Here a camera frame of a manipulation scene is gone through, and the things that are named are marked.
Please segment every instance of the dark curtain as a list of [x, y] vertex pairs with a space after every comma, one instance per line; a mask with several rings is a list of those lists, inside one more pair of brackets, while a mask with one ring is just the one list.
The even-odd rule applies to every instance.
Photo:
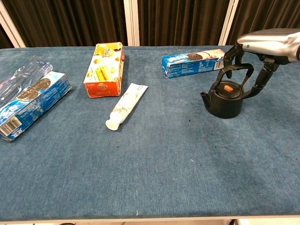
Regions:
[[2, 0], [27, 47], [127, 45], [122, 0]]
[[0, 49], [2, 48], [13, 48], [14, 45], [9, 40], [9, 37], [7, 36], [5, 30], [2, 26], [0, 26]]
[[240, 0], [227, 45], [252, 31], [271, 28], [300, 28], [300, 0]]
[[140, 45], [218, 45], [229, 0], [139, 0]]

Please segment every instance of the black kettle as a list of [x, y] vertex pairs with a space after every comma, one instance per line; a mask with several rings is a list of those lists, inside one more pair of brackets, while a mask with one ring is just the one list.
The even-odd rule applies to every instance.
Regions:
[[[233, 81], [222, 81], [226, 72], [240, 69], [248, 69], [242, 84]], [[243, 99], [247, 98], [249, 94], [248, 91], [244, 91], [243, 86], [253, 71], [254, 68], [249, 63], [231, 65], [221, 69], [209, 92], [202, 92], [200, 94], [204, 101], [205, 108], [211, 114], [223, 119], [229, 119], [239, 115]]]

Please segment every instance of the clear plastic bag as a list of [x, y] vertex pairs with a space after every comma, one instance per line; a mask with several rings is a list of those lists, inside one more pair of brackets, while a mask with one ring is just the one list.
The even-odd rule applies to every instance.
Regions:
[[11, 77], [0, 83], [0, 108], [34, 85], [52, 69], [52, 64], [45, 56], [33, 56]]

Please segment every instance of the kettle spout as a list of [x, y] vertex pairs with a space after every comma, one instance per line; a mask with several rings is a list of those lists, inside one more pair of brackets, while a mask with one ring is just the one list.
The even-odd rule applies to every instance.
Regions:
[[200, 95], [201, 95], [201, 97], [203, 99], [205, 107], [209, 108], [210, 107], [210, 96], [207, 93], [205, 93], [205, 92], [202, 92]]

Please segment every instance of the kettle lid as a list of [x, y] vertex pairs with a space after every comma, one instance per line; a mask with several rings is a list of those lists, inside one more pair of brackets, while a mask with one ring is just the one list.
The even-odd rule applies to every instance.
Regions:
[[232, 81], [221, 81], [216, 90], [217, 94], [225, 98], [237, 98], [243, 93], [240, 85]]

